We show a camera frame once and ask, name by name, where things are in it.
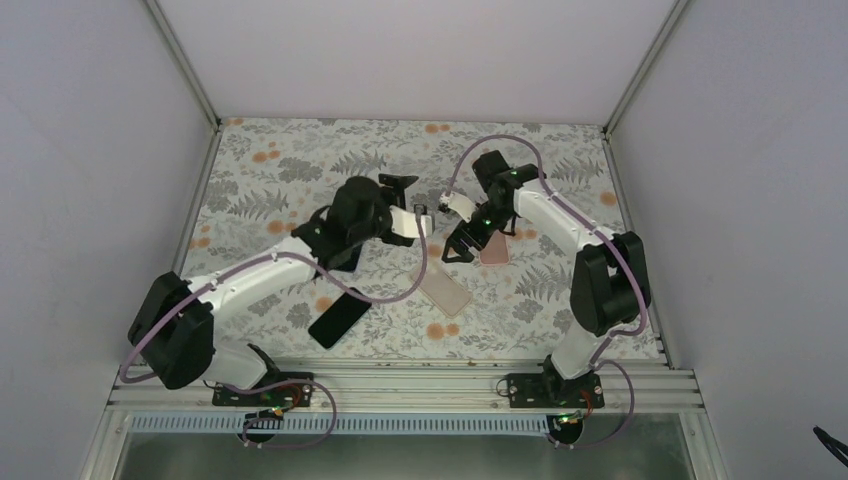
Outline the pink phone case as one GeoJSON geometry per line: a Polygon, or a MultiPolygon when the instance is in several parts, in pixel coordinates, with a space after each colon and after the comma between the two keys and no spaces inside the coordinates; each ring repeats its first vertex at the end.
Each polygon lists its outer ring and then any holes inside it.
{"type": "Polygon", "coordinates": [[[496,231],[486,246],[480,251],[479,261],[485,266],[506,265],[510,261],[507,237],[496,231]]]}

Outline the cream phone case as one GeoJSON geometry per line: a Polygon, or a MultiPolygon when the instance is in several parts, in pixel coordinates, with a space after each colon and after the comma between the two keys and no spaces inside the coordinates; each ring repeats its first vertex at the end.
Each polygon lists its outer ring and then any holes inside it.
{"type": "Polygon", "coordinates": [[[418,285],[424,295],[447,318],[457,317],[471,304],[472,294],[454,280],[439,262],[429,262],[418,285]]]}

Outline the black smartphone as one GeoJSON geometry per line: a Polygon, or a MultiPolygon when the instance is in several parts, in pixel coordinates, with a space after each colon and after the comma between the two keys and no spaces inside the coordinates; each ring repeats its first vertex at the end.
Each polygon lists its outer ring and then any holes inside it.
{"type": "Polygon", "coordinates": [[[362,246],[356,246],[344,254],[333,257],[326,266],[328,271],[355,272],[362,253],[362,246]]]}
{"type": "Polygon", "coordinates": [[[371,307],[371,302],[344,293],[309,326],[308,333],[322,348],[332,349],[371,307]]]}

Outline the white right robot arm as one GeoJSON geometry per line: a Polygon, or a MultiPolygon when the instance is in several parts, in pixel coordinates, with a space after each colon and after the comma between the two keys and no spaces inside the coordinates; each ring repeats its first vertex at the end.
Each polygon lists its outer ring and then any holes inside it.
{"type": "Polygon", "coordinates": [[[578,325],[546,358],[541,382],[544,399],[565,407],[580,393],[578,377],[597,368],[616,338],[639,336],[647,327],[651,292],[643,242],[633,231],[615,233],[591,220],[551,187],[539,162],[513,167],[491,151],[473,162],[472,171],[484,202],[452,190],[439,200],[441,211],[461,219],[444,262],[471,262],[495,232],[509,234],[519,218],[574,256],[569,304],[578,325]]]}

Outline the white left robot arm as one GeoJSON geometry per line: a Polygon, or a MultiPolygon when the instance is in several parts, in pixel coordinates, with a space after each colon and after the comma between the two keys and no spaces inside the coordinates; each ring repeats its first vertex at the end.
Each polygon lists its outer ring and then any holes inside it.
{"type": "Polygon", "coordinates": [[[217,320],[280,290],[319,277],[340,286],[334,272],[352,272],[370,240],[410,247],[432,232],[425,206],[406,207],[416,177],[381,174],[348,178],[330,205],[280,242],[227,269],[183,279],[157,277],[128,331],[133,349],[119,370],[126,384],[159,379],[169,390],[204,380],[263,405],[278,391],[270,357],[257,346],[215,342],[217,320]]]}

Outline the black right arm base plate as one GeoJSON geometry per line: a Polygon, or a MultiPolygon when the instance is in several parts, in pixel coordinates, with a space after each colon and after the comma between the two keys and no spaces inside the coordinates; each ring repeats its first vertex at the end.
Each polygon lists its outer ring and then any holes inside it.
{"type": "Polygon", "coordinates": [[[604,390],[593,372],[561,380],[544,373],[511,373],[504,377],[511,408],[603,408],[604,390]]]}

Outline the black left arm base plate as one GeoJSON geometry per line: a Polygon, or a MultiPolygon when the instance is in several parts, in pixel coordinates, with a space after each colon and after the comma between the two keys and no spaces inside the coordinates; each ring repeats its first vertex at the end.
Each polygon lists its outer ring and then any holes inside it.
{"type": "MultiPolygon", "coordinates": [[[[256,385],[256,388],[293,379],[312,381],[314,374],[311,372],[270,373],[256,385]]],[[[211,404],[216,407],[289,409],[292,407],[308,407],[311,402],[311,395],[312,387],[305,384],[277,386],[274,389],[251,395],[235,393],[223,385],[216,384],[213,388],[211,404]]]]}

